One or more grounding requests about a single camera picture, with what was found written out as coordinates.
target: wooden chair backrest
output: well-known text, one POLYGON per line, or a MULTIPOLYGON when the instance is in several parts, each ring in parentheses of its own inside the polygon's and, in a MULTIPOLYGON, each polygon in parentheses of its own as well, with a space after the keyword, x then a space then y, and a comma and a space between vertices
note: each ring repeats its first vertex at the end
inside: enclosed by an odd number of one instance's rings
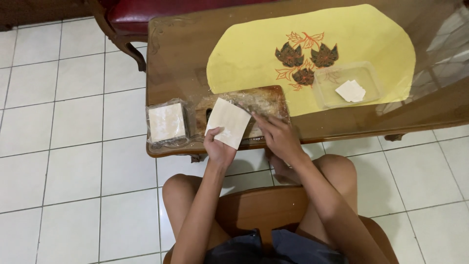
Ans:
MULTIPOLYGON (((231 237, 244 235, 258 229, 263 251, 272 250, 273 229, 295 232, 308 206, 308 197, 301 186, 273 186, 253 189, 220 197, 215 220, 231 237)), ((391 243, 381 227, 372 219, 360 216, 363 224, 375 239, 391 264, 398 264, 391 243)), ((163 264, 171 261, 172 249, 163 264)))

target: clear plastic box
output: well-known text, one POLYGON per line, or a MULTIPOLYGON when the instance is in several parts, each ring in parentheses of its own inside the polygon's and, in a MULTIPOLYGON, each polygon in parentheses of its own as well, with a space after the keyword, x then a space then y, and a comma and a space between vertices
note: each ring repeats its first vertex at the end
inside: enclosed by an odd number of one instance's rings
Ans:
POLYGON ((313 92, 318 106, 322 109, 346 107, 378 100, 383 88, 371 62, 351 62, 331 66, 314 72, 313 92), (356 80, 365 89, 363 101, 347 102, 336 91, 346 81, 356 80))

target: red leather seat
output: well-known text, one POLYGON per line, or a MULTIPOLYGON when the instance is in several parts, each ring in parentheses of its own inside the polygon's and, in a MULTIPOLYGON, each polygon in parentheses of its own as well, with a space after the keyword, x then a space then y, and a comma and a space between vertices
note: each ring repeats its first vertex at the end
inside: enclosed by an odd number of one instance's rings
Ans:
POLYGON ((121 36, 147 35, 148 22, 158 16, 174 16, 196 11, 226 8, 276 0, 107 0, 114 2, 107 19, 121 36))

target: yellow placemat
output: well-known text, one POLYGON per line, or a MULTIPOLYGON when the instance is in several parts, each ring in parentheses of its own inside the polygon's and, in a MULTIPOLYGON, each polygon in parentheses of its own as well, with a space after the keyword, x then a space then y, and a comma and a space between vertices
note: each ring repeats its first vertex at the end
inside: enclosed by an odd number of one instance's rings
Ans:
POLYGON ((299 116, 322 110, 311 87, 317 68, 370 61, 385 95, 358 106, 405 100, 415 60, 398 24, 359 5, 233 25, 210 55, 207 78, 213 93, 281 85, 290 116, 299 116))

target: wooden table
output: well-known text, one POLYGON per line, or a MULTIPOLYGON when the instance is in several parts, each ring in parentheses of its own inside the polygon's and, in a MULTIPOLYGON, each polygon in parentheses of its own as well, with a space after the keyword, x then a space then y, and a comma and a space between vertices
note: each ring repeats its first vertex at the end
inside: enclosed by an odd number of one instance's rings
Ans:
MULTIPOLYGON (((416 68, 410 96, 405 101, 331 109, 291 118, 303 144, 469 124, 469 66, 443 61, 468 50, 469 23, 454 28, 443 47, 431 45, 443 22, 459 12, 462 0, 284 0, 158 17, 149 24, 146 104, 173 98, 188 102, 190 142, 185 146, 155 148, 152 157, 204 153, 203 139, 195 135, 194 107, 210 95, 208 58, 225 30, 233 24, 289 16, 324 8, 368 3, 399 24, 416 51, 416 68)), ((264 148, 262 140, 247 140, 240 149, 264 148)))

